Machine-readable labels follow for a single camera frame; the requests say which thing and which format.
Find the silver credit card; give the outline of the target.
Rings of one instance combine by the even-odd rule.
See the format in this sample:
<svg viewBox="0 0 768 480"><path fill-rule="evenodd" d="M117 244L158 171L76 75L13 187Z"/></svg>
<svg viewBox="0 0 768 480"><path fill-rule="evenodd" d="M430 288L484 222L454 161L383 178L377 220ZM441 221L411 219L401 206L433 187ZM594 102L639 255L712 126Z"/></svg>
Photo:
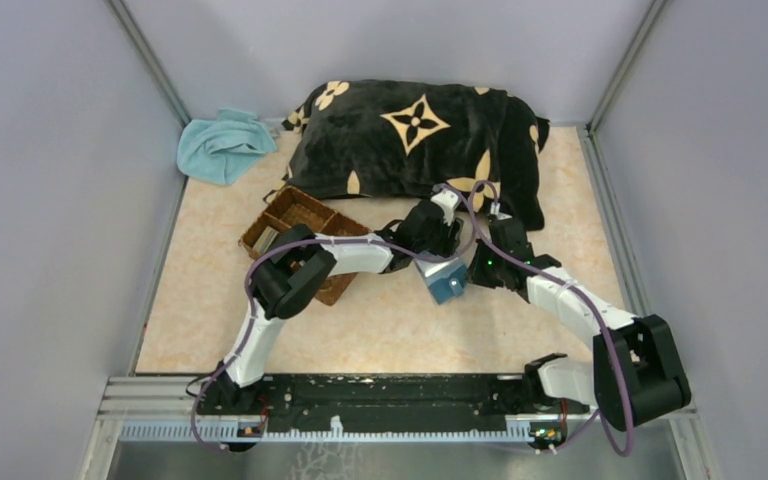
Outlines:
<svg viewBox="0 0 768 480"><path fill-rule="evenodd" d="M432 261L416 260L415 264L419 273L424 278L427 278L427 277L434 276L441 271L446 270L451 265L451 261L432 262Z"/></svg>

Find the teal leather card holder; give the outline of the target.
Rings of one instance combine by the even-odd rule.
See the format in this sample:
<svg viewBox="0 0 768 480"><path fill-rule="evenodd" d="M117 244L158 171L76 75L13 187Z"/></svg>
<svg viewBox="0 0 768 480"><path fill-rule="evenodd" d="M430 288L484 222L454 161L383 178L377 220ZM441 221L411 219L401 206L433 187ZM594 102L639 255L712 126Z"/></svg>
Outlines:
<svg viewBox="0 0 768 480"><path fill-rule="evenodd" d="M454 298L461 297L465 291L467 265L461 258L449 261L451 261L451 265L434 276L424 278L419 273L437 305L442 305Z"/></svg>

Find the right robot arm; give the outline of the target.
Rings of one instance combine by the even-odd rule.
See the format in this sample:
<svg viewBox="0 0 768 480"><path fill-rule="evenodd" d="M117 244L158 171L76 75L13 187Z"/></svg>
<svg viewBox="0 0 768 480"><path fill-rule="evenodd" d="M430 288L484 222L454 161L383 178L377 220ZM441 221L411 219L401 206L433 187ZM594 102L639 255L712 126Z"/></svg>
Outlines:
<svg viewBox="0 0 768 480"><path fill-rule="evenodd" d="M489 236L476 243L470 283L515 292L554 316L592 354L587 361L553 353L528 363L523 398L536 412L561 400L598 409L616 430L687 407L689 381L668 323L641 316L590 292L554 257L535 255L522 222L506 214L490 219Z"/></svg>

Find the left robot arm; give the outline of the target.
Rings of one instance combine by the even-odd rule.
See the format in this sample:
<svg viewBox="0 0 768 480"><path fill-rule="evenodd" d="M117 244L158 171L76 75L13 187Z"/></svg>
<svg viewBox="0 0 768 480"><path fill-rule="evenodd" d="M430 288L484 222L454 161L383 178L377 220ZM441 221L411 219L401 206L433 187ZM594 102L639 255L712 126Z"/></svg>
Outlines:
<svg viewBox="0 0 768 480"><path fill-rule="evenodd" d="M364 235L326 235L305 224L279 234L246 274L246 319L232 350L196 394L195 412L252 411L260 399L258 382L281 330L308 307L329 278L388 274L413 261L440 264L454 258L463 226L455 212L462 201L458 193L437 193L420 201L405 219Z"/></svg>

